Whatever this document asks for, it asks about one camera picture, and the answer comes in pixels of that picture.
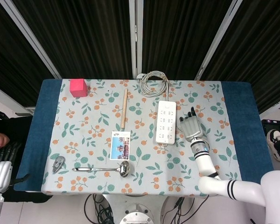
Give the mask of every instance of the white floor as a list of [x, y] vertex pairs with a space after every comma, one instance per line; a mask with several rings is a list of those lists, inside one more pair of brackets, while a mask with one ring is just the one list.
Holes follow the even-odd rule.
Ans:
[[[87, 195], [54, 196], [46, 203], [4, 203], [0, 217], [0, 224], [88, 224], [84, 216], [83, 205]], [[171, 210], [177, 198], [171, 197], [166, 201], [163, 210]], [[195, 211], [202, 202], [195, 199], [192, 211]], [[182, 212], [189, 209], [190, 199], [183, 203]], [[93, 201], [89, 200], [86, 206], [87, 214], [93, 221], [97, 221], [94, 215]], [[174, 211], [166, 215], [165, 224], [169, 224]], [[196, 224], [262, 224], [265, 220], [265, 209], [256, 205], [233, 201], [225, 197], [212, 197], [191, 218], [191, 223]]]

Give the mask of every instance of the orange flower pattern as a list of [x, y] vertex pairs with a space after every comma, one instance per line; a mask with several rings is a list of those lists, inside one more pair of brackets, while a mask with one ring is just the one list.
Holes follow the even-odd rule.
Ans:
[[[56, 107], [52, 138], [43, 177], [42, 192], [50, 194], [135, 194], [164, 196], [204, 196], [198, 189], [201, 174], [189, 143], [177, 122], [175, 144], [154, 142], [157, 105], [166, 93], [147, 98], [136, 80], [90, 80], [87, 97], [74, 98], [69, 80], [64, 79]], [[149, 80], [148, 87], [158, 91], [161, 81]], [[177, 118], [187, 116], [193, 106], [210, 155], [222, 179], [240, 180], [235, 144], [220, 82], [171, 81], [168, 97], [176, 102]], [[110, 160], [111, 131], [120, 131], [122, 99], [128, 89], [125, 131], [131, 131], [130, 165], [127, 178], [113, 171], [91, 168], [116, 168]], [[59, 155], [65, 163], [57, 174], [52, 166]], [[72, 168], [87, 167], [82, 173]]]

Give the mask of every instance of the black curtain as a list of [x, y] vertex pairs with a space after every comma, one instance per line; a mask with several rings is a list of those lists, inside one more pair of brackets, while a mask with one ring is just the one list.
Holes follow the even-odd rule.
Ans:
[[145, 0], [142, 73], [194, 79], [231, 0]]
[[280, 0], [244, 0], [201, 79], [251, 83], [259, 112], [278, 103]]
[[128, 0], [13, 2], [62, 78], [133, 78]]
[[23, 106], [35, 106], [46, 78], [53, 77], [0, 4], [0, 89]]

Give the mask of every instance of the shoe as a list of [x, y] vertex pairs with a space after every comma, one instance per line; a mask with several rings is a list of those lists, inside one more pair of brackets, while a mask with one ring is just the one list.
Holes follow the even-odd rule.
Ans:
[[270, 130], [266, 135], [266, 141], [274, 158], [280, 162], [280, 153], [277, 150], [280, 147], [280, 132], [276, 129]]

